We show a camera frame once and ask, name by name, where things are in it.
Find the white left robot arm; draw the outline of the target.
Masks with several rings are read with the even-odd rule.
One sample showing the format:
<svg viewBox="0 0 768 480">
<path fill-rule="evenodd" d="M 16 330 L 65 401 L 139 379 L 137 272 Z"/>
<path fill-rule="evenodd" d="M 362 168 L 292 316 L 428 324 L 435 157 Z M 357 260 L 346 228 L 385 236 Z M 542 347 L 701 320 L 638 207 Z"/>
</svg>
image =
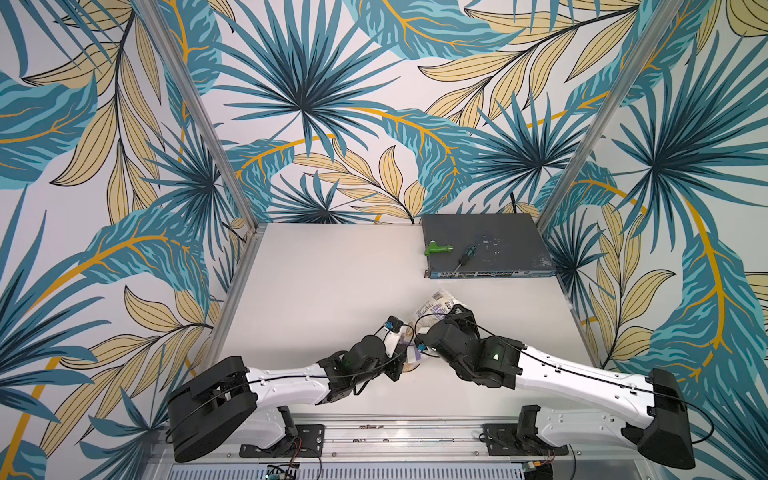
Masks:
<svg viewBox="0 0 768 480">
<path fill-rule="evenodd" d="M 288 408 L 325 405 L 360 394 L 380 375 L 399 380 L 408 345 L 398 334 L 366 335 L 307 367 L 267 371 L 229 356 L 175 388 L 167 401 L 166 441 L 178 463 L 198 460 L 233 434 L 273 451 L 297 435 Z"/>
</svg>

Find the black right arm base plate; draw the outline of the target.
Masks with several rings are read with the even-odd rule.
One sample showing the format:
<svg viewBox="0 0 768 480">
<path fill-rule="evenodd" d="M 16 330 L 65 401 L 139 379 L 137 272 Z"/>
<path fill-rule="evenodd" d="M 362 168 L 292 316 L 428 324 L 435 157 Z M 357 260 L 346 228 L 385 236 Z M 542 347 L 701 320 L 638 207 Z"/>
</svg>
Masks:
<svg viewBox="0 0 768 480">
<path fill-rule="evenodd" d="M 478 440 L 485 445 L 491 457 L 539 456 L 551 459 L 570 454 L 567 446 L 551 447 L 535 439 L 521 440 L 516 423 L 483 424 Z"/>
</svg>

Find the white purple oats bag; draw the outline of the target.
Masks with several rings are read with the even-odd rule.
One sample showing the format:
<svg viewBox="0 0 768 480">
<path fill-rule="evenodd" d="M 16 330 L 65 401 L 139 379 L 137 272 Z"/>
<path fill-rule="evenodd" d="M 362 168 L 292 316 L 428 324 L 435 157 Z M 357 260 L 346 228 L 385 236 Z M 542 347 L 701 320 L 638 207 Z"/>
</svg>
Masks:
<svg viewBox="0 0 768 480">
<path fill-rule="evenodd" d="M 410 325 L 416 333 L 426 333 L 457 304 L 461 304 L 458 298 L 445 289 L 439 289 L 415 311 Z"/>
</svg>

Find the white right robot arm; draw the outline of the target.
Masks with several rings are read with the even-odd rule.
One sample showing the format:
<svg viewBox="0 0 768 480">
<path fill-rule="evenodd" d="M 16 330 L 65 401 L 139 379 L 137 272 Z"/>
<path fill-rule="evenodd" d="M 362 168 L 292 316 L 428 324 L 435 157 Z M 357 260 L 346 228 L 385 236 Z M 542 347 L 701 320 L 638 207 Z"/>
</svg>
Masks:
<svg viewBox="0 0 768 480">
<path fill-rule="evenodd" d="M 457 304 L 433 314 L 434 324 L 417 319 L 413 342 L 432 350 L 463 381 L 489 389 L 532 390 L 596 409 L 548 413 L 538 405 L 521 408 L 516 435 L 530 449 L 556 449 L 574 440 L 635 449 L 665 467 L 696 465 L 689 410 L 675 376 L 664 369 L 621 374 L 571 362 L 521 341 L 492 334 L 472 311 Z"/>
</svg>

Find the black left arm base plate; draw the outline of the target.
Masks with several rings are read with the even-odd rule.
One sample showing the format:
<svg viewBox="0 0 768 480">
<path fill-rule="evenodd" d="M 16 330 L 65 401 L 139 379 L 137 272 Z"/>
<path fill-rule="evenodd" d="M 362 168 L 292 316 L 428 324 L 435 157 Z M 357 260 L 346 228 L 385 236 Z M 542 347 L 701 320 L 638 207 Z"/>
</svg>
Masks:
<svg viewBox="0 0 768 480">
<path fill-rule="evenodd" d="M 245 459 L 317 457 L 323 453 L 325 432 L 323 424 L 299 424 L 289 428 L 286 436 L 275 446 L 263 449 L 253 444 L 242 444 L 238 455 Z"/>
</svg>

